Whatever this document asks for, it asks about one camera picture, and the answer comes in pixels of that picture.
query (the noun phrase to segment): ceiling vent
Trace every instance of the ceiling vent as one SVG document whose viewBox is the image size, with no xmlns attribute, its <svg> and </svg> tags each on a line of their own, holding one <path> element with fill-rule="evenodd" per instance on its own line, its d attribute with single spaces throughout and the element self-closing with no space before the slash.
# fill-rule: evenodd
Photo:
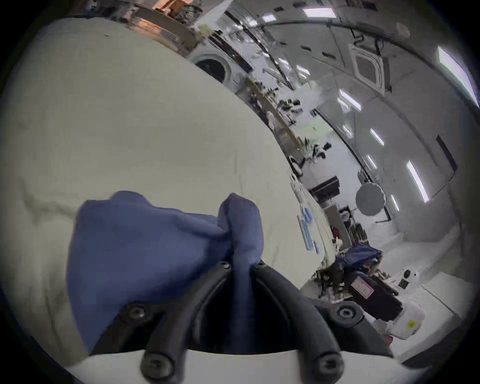
<svg viewBox="0 0 480 384">
<path fill-rule="evenodd" d="M 335 55 L 332 55 L 331 53 L 322 52 L 322 55 L 324 55 L 325 57 L 328 57 L 329 59 L 336 60 L 336 56 L 335 56 Z"/>
<path fill-rule="evenodd" d="M 304 8 L 304 7 L 307 6 L 307 2 L 306 1 L 296 1 L 292 5 L 293 5 L 293 8 Z"/>
<path fill-rule="evenodd" d="M 390 69 L 388 60 L 364 48 L 348 45 L 353 61 L 355 76 L 385 96 L 385 90 L 390 87 Z"/>
<path fill-rule="evenodd" d="M 347 7 L 353 8 L 363 8 L 368 9 L 369 11 L 378 12 L 377 6 L 373 1 L 363 1 L 363 0 L 345 0 Z"/>
</svg>

